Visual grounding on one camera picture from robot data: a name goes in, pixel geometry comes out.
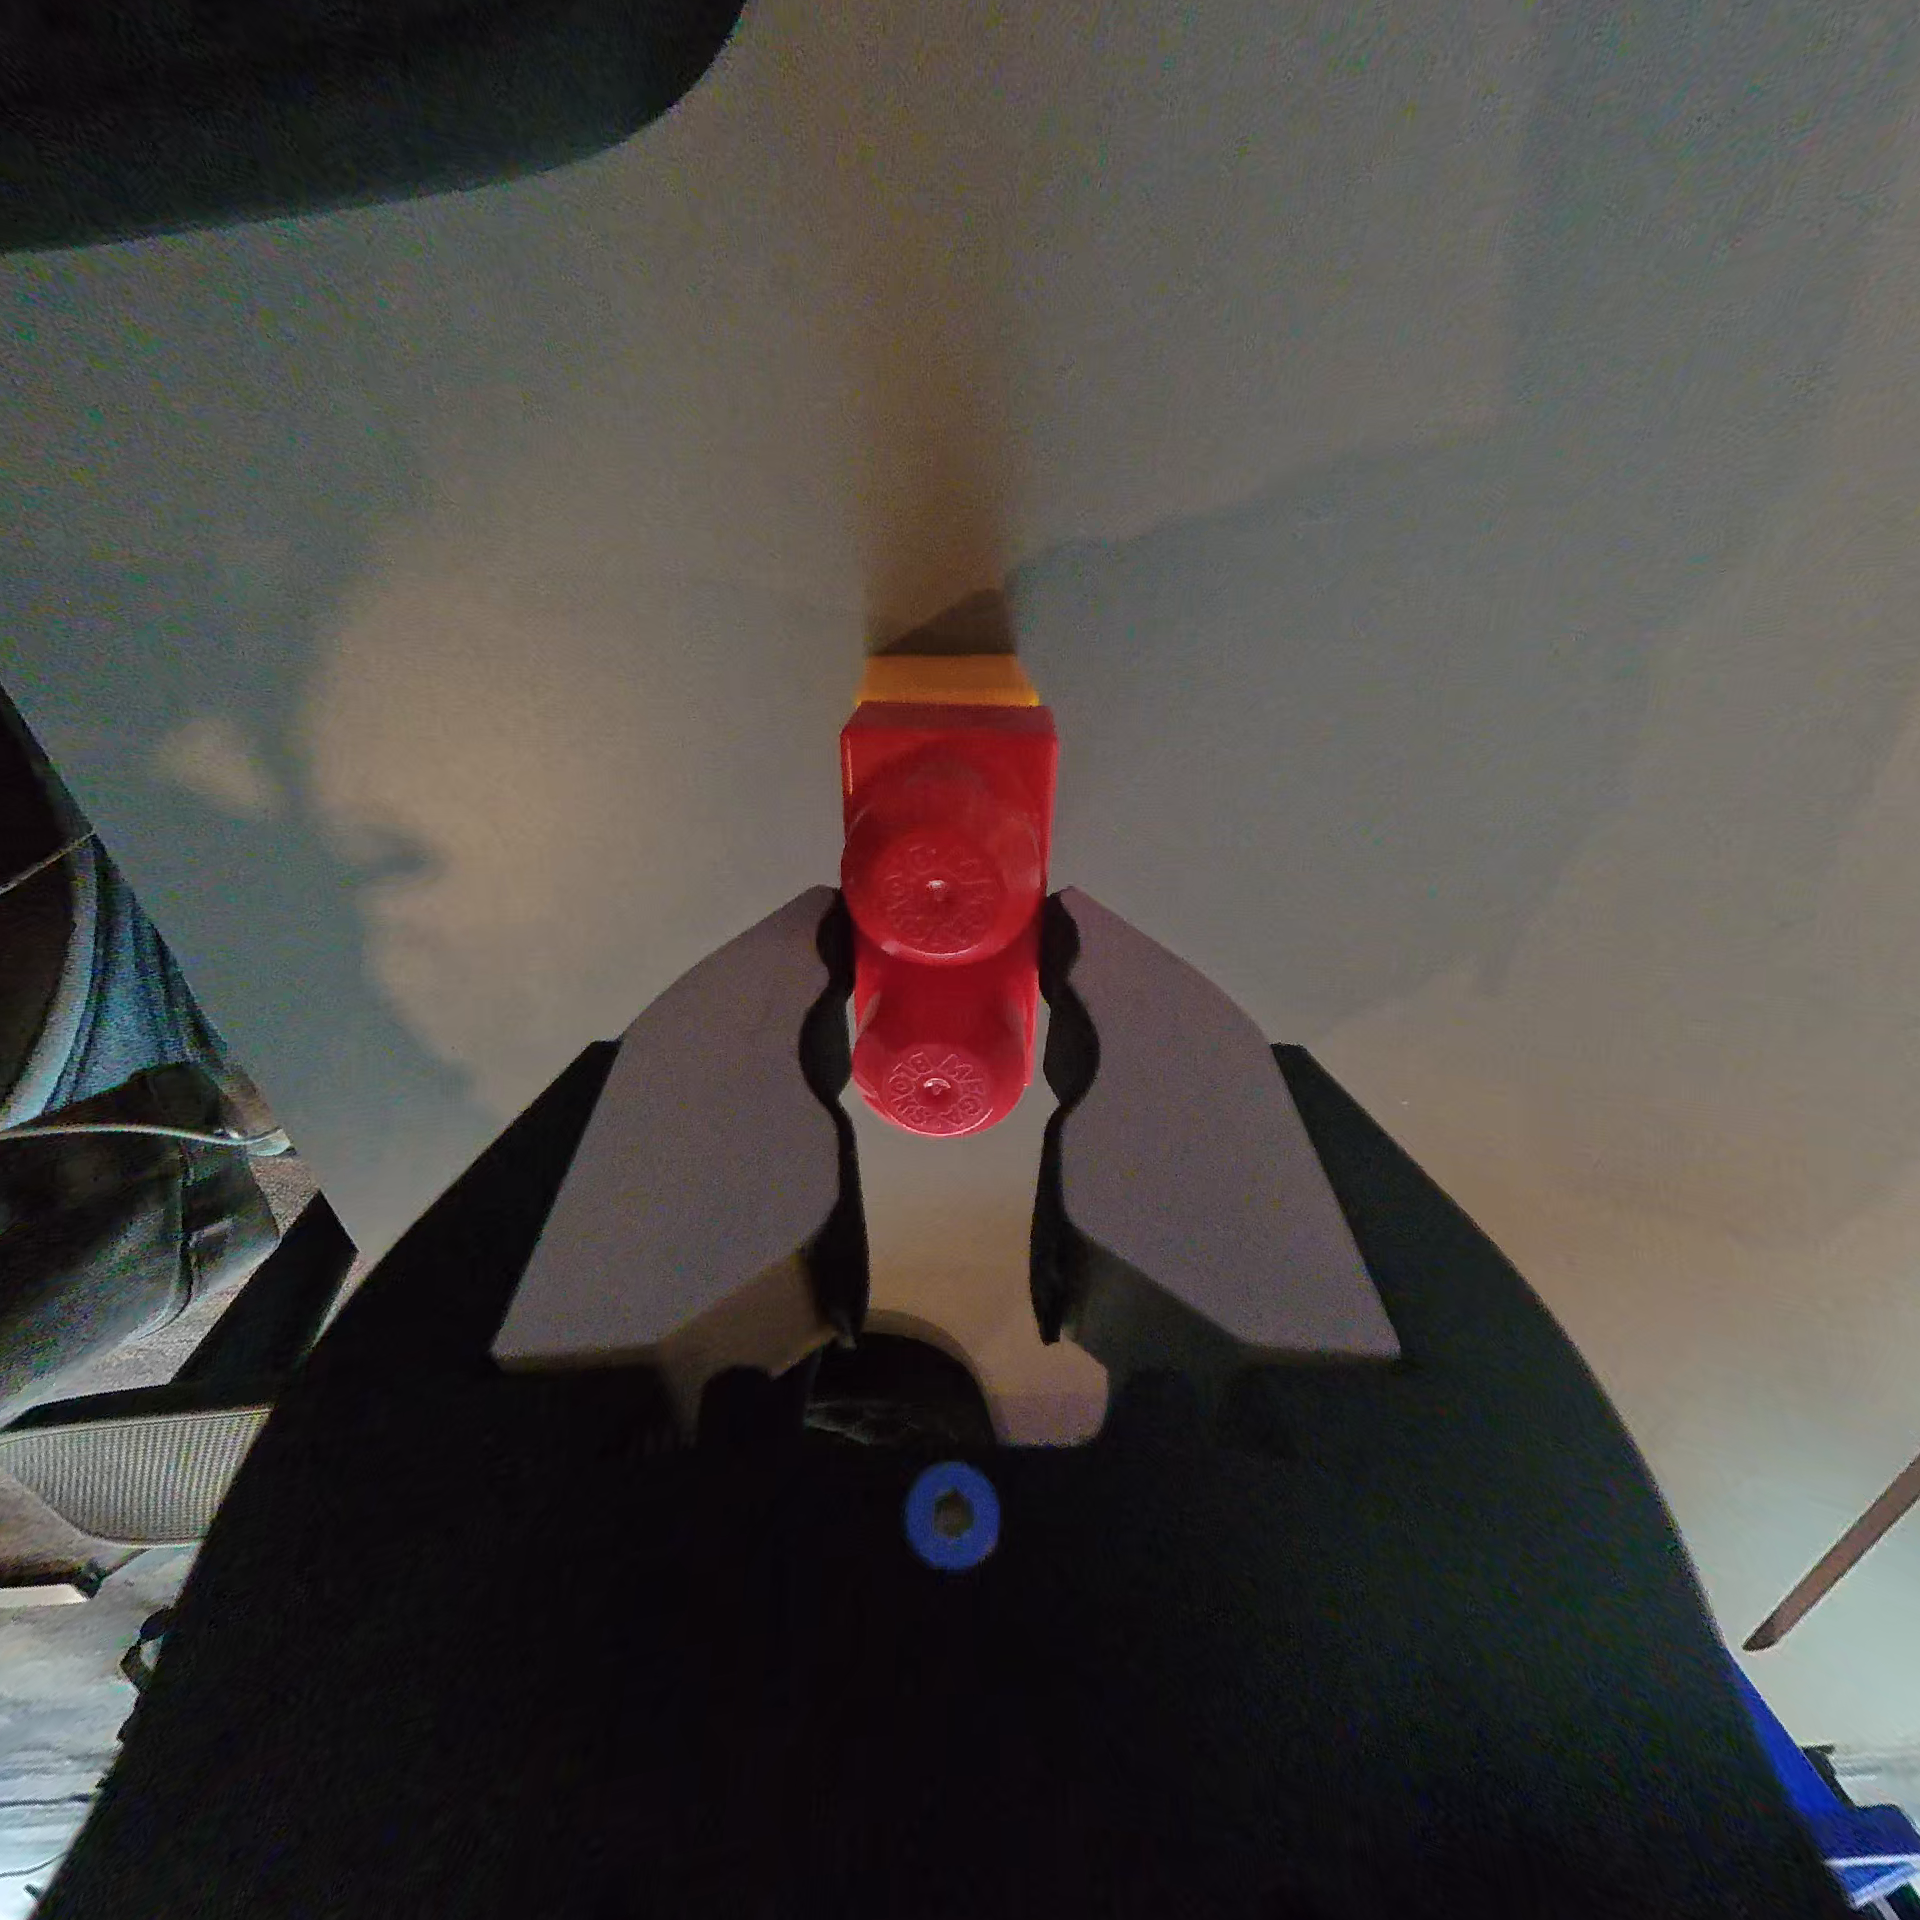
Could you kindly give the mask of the person's leg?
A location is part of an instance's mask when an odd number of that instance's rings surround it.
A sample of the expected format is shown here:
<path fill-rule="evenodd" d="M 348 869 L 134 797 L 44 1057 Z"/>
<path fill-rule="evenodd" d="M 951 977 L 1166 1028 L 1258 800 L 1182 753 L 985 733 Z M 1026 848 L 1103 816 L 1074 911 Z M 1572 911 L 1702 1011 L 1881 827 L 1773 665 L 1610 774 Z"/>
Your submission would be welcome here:
<path fill-rule="evenodd" d="M 2 701 L 2 1412 L 85 1381 L 237 1287 L 180 1385 L 287 1375 L 353 1247 L 257 1169 L 289 1140 L 200 1011 L 133 883 Z"/>

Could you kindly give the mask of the orange building block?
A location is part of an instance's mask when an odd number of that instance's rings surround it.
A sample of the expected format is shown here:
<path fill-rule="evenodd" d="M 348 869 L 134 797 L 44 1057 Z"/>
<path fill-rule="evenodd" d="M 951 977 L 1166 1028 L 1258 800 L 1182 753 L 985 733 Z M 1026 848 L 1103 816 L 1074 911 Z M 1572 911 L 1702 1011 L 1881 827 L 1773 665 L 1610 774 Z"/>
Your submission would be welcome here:
<path fill-rule="evenodd" d="M 1017 710 L 1042 697 L 1013 653 L 877 653 L 861 667 L 855 704 Z"/>

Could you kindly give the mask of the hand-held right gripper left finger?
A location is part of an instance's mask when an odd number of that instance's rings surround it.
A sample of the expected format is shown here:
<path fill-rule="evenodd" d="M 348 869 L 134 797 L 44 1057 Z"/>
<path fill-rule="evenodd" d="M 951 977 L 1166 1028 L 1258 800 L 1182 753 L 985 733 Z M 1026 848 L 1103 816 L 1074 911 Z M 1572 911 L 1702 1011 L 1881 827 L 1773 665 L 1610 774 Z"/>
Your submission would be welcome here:
<path fill-rule="evenodd" d="M 493 1334 L 501 1368 L 706 1383 L 857 1341 L 849 988 L 841 896 L 804 888 L 636 1015 Z"/>

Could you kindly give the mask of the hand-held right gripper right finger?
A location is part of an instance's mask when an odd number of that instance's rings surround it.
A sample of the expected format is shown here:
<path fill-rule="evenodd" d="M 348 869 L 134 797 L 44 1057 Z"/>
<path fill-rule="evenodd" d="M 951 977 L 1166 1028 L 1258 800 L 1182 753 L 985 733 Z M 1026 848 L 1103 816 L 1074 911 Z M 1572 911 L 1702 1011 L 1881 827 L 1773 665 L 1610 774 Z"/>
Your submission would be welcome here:
<path fill-rule="evenodd" d="M 1040 993 L 1045 1341 L 1113 1383 L 1397 1359 L 1305 1117 L 1236 999 L 1080 888 L 1045 903 Z"/>

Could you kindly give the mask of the blue plastic bin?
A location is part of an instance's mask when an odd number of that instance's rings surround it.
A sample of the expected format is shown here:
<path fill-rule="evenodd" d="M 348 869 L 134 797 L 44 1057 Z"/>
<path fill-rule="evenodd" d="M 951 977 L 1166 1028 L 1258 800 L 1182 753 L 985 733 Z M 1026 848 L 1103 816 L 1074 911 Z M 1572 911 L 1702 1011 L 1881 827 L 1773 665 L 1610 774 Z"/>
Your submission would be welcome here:
<path fill-rule="evenodd" d="M 1857 1807 L 1792 1739 L 1743 1668 L 1728 1660 L 1735 1692 L 1786 1804 L 1801 1816 L 1849 1907 L 1861 1908 L 1917 1880 L 1917 1831 L 1894 1805 Z"/>

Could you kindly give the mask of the red two-stud building block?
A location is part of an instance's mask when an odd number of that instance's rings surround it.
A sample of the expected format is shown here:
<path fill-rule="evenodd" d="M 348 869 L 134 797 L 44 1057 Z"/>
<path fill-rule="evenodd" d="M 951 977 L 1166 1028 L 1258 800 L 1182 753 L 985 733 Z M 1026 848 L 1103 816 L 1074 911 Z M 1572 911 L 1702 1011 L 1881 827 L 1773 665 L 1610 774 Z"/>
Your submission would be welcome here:
<path fill-rule="evenodd" d="M 1028 688 L 886 691 L 838 741 L 855 1087 L 909 1136 L 982 1134 L 1037 1062 L 1054 716 Z"/>

